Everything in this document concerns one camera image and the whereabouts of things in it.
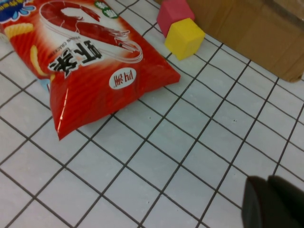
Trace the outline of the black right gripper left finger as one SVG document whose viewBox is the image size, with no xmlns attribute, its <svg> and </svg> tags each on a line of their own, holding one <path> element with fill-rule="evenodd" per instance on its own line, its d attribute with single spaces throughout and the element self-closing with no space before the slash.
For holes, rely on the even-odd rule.
<svg viewBox="0 0 304 228">
<path fill-rule="evenodd" d="M 302 228 L 274 188 L 258 176 L 246 179 L 241 217 L 245 228 Z"/>
</svg>

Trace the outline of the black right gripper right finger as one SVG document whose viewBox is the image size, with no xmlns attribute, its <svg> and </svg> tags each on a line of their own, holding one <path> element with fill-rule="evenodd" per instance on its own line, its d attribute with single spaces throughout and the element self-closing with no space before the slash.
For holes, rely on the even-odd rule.
<svg viewBox="0 0 304 228">
<path fill-rule="evenodd" d="M 274 188 L 292 218 L 303 225 L 304 192 L 279 176 L 269 176 L 267 182 Z"/>
</svg>

